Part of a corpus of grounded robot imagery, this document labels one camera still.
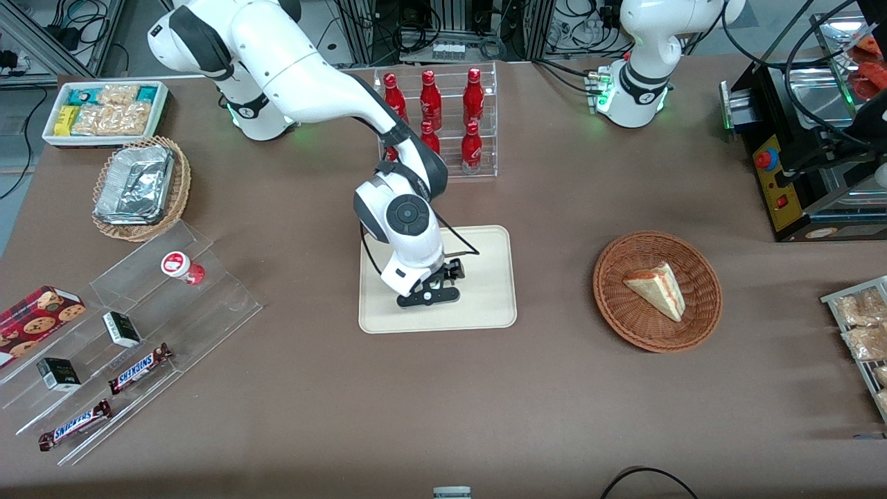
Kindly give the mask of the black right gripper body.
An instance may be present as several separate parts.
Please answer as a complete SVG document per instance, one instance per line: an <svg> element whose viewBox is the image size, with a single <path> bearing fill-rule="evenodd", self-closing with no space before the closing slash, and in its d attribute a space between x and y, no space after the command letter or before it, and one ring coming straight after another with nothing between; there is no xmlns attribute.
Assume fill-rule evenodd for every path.
<svg viewBox="0 0 887 499"><path fill-rule="evenodd" d="M433 272L430 276L428 276L425 280L416 281L414 286L412 287L412 292L425 292L428 290L434 290L435 288L442 288L446 286L446 281L450 280L450 264L443 264L437 271Z"/></svg>

